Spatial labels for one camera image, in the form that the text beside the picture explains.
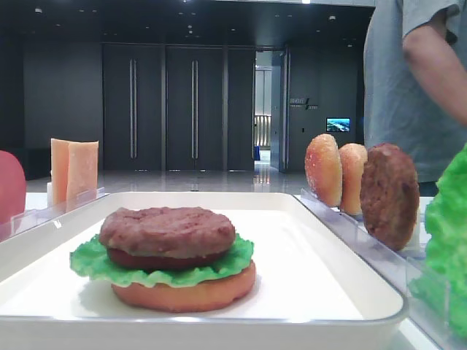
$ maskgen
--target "white tray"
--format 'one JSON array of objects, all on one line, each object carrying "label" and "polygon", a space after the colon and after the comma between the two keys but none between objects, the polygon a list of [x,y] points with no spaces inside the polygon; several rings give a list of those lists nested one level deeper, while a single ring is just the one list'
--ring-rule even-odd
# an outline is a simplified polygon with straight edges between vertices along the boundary
[{"label": "white tray", "polygon": [[[69,269],[69,253],[121,206],[202,206],[255,242],[252,293],[230,308],[172,315],[131,308],[108,283]],[[125,192],[0,244],[2,350],[384,349],[405,297],[291,195]]]}]

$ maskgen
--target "clear acrylic stand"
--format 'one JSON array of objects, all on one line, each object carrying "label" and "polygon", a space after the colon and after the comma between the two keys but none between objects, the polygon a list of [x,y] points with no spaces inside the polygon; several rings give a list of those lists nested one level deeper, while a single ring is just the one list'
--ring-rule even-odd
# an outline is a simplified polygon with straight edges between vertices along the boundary
[{"label": "clear acrylic stand", "polygon": [[97,190],[82,192],[74,200],[60,203],[57,206],[28,210],[16,215],[9,222],[0,225],[0,243],[104,196],[105,190],[101,187]]},{"label": "clear acrylic stand", "polygon": [[[410,319],[441,349],[467,349],[467,339],[456,335],[452,323],[459,319],[459,313],[467,314],[467,300],[453,295],[449,281],[425,265],[424,246],[394,252],[366,232],[361,217],[329,208],[308,190],[301,191],[300,200],[353,252],[407,296]],[[415,288],[417,283],[423,283],[422,289]]]}]

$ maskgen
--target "wall sign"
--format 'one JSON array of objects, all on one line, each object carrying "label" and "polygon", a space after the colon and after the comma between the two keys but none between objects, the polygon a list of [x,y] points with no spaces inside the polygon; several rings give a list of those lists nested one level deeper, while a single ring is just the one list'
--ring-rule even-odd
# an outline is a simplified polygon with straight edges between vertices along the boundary
[{"label": "wall sign", "polygon": [[290,106],[305,106],[308,104],[309,98],[291,98]]},{"label": "wall sign", "polygon": [[309,98],[291,98],[289,100],[291,108],[303,108],[303,109],[318,109],[317,104],[309,104]]}]

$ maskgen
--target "dark wall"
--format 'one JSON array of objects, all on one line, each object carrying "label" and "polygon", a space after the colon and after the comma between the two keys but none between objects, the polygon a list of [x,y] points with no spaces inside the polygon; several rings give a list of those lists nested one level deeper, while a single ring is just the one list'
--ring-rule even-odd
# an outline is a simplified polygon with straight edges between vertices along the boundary
[{"label": "dark wall", "polygon": [[0,33],[0,149],[23,145],[23,44]]},{"label": "dark wall", "polygon": [[51,138],[102,143],[101,45],[26,42],[24,106],[27,147],[49,147]]},{"label": "dark wall", "polygon": [[358,75],[357,75],[357,108],[355,122],[355,142],[358,144],[365,144],[364,130],[363,130],[363,117],[365,114],[365,81],[363,79],[363,47],[358,49]]},{"label": "dark wall", "polygon": [[358,57],[351,47],[291,47],[290,98],[310,105],[289,108],[289,171],[303,171],[306,147],[326,132],[326,118],[350,118],[349,133],[332,133],[339,146],[355,142]]}]

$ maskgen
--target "door handle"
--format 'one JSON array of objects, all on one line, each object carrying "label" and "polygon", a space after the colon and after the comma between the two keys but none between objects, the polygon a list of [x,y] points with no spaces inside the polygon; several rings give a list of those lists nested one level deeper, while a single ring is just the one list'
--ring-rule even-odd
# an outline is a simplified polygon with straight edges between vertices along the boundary
[{"label": "door handle", "polygon": [[133,60],[133,150],[134,158],[138,158],[138,61]]},{"label": "door handle", "polygon": [[130,158],[134,159],[134,65],[130,59]]},{"label": "door handle", "polygon": [[195,159],[196,64],[191,61],[191,159]]},{"label": "door handle", "polygon": [[195,94],[196,94],[196,100],[195,100],[195,107],[196,107],[196,154],[195,157],[198,159],[198,151],[199,151],[199,70],[198,70],[198,61],[195,61],[195,68],[196,68],[196,81],[195,81]]}]

